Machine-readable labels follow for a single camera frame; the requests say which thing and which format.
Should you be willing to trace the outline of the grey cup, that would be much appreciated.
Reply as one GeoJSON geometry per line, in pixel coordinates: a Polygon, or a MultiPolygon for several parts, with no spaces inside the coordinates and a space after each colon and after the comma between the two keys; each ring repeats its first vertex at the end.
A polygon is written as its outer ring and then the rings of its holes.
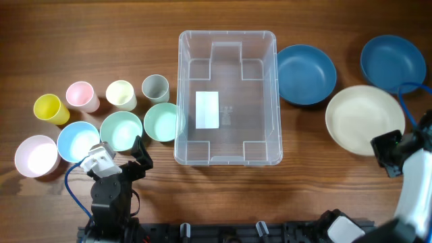
{"type": "Polygon", "coordinates": [[[167,103],[169,101],[169,82],[162,75],[150,75],[142,83],[142,93],[152,104],[167,103]]]}

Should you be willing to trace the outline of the mint green small bowl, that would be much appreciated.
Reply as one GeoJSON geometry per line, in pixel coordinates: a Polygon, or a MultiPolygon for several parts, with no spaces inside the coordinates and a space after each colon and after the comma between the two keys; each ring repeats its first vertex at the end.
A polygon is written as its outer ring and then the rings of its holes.
{"type": "Polygon", "coordinates": [[[100,138],[116,152],[130,150],[137,136],[142,136],[142,122],[128,111],[112,113],[101,124],[100,138]]]}

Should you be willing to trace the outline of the yellow cup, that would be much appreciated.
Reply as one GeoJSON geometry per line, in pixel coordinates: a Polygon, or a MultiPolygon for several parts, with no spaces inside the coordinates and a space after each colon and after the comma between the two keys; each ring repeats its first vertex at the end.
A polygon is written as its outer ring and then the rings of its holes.
{"type": "Polygon", "coordinates": [[[54,125],[64,125],[70,118],[68,108],[54,94],[44,94],[34,103],[34,115],[54,125]]]}

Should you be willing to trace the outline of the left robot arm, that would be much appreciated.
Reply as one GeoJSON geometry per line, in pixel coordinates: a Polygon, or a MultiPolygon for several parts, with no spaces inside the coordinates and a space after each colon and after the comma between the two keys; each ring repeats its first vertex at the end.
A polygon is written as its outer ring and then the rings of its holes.
{"type": "Polygon", "coordinates": [[[115,164],[115,151],[108,142],[94,145],[80,167],[94,180],[90,190],[92,215],[77,233],[78,242],[150,242],[151,239],[131,211],[131,201],[138,193],[132,182],[142,179],[153,168],[140,136],[131,148],[134,161],[115,164]]]}

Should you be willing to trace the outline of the light blue small bowl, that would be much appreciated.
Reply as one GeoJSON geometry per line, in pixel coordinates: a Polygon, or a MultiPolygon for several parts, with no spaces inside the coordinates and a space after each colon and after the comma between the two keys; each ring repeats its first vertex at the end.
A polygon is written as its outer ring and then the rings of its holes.
{"type": "Polygon", "coordinates": [[[88,122],[77,121],[69,124],[60,132],[57,139],[57,150],[63,160],[78,163],[98,143],[100,143],[99,131],[88,122]]]}

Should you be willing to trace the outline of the dark blue bowl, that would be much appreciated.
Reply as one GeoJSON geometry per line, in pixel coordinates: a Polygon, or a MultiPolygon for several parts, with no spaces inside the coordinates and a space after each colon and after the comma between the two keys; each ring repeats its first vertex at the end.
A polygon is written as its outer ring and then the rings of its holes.
{"type": "Polygon", "coordinates": [[[427,66],[419,49],[405,38],[372,38],[360,54],[360,68],[372,85],[392,94],[406,94],[425,81],[427,66]]]}
{"type": "Polygon", "coordinates": [[[277,54],[279,95],[302,106],[324,101],[335,89],[337,71],[329,56],[310,45],[292,45],[277,54]]]}

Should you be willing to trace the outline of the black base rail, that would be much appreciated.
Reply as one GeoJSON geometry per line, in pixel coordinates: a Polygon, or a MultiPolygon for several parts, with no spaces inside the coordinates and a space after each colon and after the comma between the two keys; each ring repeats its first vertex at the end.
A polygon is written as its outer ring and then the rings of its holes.
{"type": "MultiPolygon", "coordinates": [[[[163,223],[142,224],[144,242],[183,242],[180,226],[163,223]]],[[[267,224],[268,242],[331,242],[326,231],[316,232],[312,221],[287,221],[267,224]]],[[[192,225],[188,242],[223,243],[235,239],[239,242],[263,242],[254,224],[192,225]]]]}

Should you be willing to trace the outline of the cream bowl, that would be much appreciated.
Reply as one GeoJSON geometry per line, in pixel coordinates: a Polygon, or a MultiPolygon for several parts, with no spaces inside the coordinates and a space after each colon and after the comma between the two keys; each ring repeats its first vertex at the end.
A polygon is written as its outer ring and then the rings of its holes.
{"type": "Polygon", "coordinates": [[[405,131],[404,112],[395,98],[374,86],[357,85],[338,92],[328,103],[325,124],[343,149],[373,156],[371,140],[398,130],[405,131]]]}

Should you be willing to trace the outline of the large pink bowl cup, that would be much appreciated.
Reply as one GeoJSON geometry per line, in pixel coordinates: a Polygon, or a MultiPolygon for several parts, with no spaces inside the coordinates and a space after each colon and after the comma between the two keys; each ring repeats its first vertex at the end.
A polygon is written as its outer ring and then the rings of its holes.
{"type": "Polygon", "coordinates": [[[56,143],[44,135],[25,139],[17,148],[14,157],[16,169],[27,178],[37,178],[53,172],[60,160],[56,143]]]}

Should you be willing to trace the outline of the clear plastic storage bin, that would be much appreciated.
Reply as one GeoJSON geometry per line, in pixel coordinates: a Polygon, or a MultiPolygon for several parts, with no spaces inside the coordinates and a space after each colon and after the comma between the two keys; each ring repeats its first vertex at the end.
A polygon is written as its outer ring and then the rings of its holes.
{"type": "Polygon", "coordinates": [[[283,145],[274,33],[183,31],[176,105],[174,158],[179,164],[279,164],[283,145]],[[196,91],[219,93],[218,129],[196,129],[196,91]]]}

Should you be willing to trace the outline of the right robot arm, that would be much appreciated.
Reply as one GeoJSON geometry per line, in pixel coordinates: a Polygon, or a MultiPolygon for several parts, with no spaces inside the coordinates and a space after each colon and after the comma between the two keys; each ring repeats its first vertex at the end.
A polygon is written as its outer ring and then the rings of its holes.
{"type": "Polygon", "coordinates": [[[365,232],[342,212],[328,211],[314,225],[316,237],[330,242],[430,242],[431,110],[411,133],[394,130],[373,138],[371,146],[389,177],[403,176],[394,218],[365,232]]]}

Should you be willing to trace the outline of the cream cup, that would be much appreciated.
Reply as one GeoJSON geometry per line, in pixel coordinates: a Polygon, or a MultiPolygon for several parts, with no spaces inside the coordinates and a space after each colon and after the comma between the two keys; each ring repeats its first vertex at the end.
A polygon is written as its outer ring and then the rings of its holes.
{"type": "Polygon", "coordinates": [[[112,82],[105,92],[106,99],[122,111],[132,111],[137,106],[133,86],[125,80],[112,82]]]}

